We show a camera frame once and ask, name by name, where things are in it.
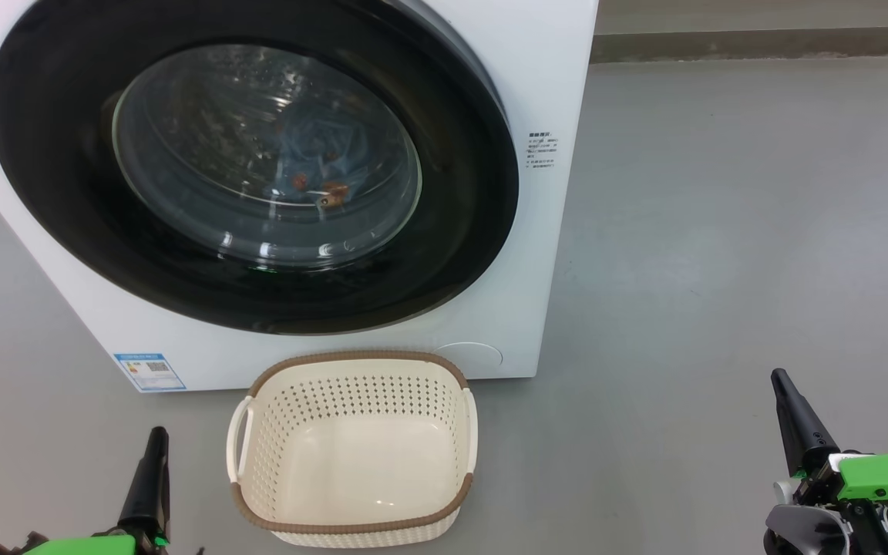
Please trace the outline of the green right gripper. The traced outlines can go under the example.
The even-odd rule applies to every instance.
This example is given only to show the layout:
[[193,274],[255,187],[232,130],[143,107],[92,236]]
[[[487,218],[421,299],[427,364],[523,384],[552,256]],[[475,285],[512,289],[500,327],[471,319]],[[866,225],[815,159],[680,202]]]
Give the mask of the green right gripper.
[[784,368],[771,374],[787,480],[774,555],[888,555],[888,454],[841,449]]

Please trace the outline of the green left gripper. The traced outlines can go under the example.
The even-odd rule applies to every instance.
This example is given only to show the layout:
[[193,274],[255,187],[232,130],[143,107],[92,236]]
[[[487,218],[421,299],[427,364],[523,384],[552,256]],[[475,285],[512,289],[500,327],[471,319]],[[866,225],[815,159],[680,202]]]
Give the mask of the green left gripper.
[[169,433],[162,426],[155,426],[149,433],[117,528],[59,540],[31,531],[21,546],[0,544],[0,555],[168,555]]

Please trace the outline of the blue patterned garment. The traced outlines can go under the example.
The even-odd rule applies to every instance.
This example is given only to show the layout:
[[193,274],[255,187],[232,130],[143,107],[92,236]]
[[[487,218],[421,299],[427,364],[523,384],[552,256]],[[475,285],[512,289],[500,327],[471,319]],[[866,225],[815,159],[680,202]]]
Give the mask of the blue patterned garment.
[[359,123],[290,117],[276,134],[272,190],[286,203],[343,207],[366,184],[373,154]]

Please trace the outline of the round black glass washer door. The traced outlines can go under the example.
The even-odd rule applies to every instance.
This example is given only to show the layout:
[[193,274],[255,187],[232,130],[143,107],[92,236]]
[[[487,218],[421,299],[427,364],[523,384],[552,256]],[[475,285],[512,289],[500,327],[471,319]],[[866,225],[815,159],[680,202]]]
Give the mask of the round black glass washer door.
[[[355,262],[265,271],[155,217],[119,168],[114,106],[153,64],[208,45],[307,56],[383,99],[422,162],[405,228]],[[127,294],[274,335],[377,329],[444,304],[503,249],[520,193],[496,84],[429,0],[35,0],[0,43],[0,166],[52,239]]]

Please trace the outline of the white front-load washing machine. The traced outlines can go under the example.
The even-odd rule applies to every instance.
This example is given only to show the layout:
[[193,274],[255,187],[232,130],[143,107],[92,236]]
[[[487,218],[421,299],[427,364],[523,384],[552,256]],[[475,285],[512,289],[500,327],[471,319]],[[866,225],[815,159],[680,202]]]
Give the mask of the white front-load washing machine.
[[[34,2],[0,0],[0,43]],[[114,354],[158,352],[187,387],[180,392],[215,391],[249,388],[269,365],[296,356],[433,354],[441,345],[471,341],[503,354],[503,378],[537,373],[598,0],[429,4],[471,42],[512,131],[520,193],[503,249],[482,277],[440,306],[377,329],[295,336],[213,325],[127,294],[79,262],[25,208],[0,166],[0,214],[114,365]],[[533,131],[560,138],[553,168],[525,167]]]

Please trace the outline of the stainless steel washing machine drum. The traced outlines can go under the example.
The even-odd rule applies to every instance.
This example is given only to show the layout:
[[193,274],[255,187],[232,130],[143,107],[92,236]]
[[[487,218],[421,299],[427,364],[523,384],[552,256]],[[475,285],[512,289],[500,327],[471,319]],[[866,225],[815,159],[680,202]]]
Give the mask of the stainless steel washing machine drum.
[[[367,131],[371,173],[343,207],[274,196],[276,134],[306,116]],[[153,64],[117,100],[112,142],[155,217],[265,271],[372,255],[405,228],[423,192],[415,144],[383,99],[321,61],[272,47],[193,47]]]

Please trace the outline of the blue energy label sticker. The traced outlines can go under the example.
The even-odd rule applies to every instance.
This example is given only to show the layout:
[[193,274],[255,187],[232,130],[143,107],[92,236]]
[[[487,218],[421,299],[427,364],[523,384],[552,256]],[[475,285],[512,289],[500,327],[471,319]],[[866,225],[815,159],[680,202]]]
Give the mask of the blue energy label sticker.
[[162,354],[114,354],[114,361],[140,392],[180,392],[187,387]]

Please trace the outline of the cream perforated laundry basket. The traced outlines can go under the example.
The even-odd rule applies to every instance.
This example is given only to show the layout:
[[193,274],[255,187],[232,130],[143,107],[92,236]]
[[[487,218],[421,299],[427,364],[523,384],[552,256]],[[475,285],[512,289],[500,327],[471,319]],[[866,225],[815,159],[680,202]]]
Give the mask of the cream perforated laundry basket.
[[417,351],[296,356],[258,376],[227,431],[240,513],[296,546],[434,540],[457,520],[478,461],[464,373]]

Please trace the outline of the round white filter cover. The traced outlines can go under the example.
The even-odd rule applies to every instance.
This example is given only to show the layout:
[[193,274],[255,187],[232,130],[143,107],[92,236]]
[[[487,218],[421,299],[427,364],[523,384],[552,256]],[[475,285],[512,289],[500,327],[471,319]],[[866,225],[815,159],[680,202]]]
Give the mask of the round white filter cover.
[[434,355],[448,359],[468,380],[503,378],[503,354],[483,343],[451,343],[435,348]]

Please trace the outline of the black printed text label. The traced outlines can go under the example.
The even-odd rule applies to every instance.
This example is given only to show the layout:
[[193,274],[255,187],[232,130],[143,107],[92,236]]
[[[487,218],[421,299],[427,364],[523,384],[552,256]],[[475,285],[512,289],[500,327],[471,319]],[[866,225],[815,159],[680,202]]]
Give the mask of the black printed text label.
[[525,146],[524,164],[529,170],[549,169],[557,164],[560,138],[552,131],[529,133]]

